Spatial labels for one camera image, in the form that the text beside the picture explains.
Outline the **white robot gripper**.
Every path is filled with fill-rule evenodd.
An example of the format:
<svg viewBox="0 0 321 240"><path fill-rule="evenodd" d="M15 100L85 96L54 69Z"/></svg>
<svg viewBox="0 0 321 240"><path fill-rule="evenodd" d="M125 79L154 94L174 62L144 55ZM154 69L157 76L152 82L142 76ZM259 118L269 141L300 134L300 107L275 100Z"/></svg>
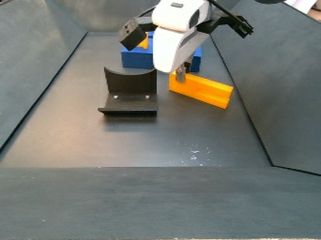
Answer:
<svg viewBox="0 0 321 240"><path fill-rule="evenodd" d="M197 26L211 16L209 0L161 0L152 22L157 25L153 35L154 67L166 73L176 71L176 80L187 80L185 61L192 57L208 35L197 31Z"/></svg>

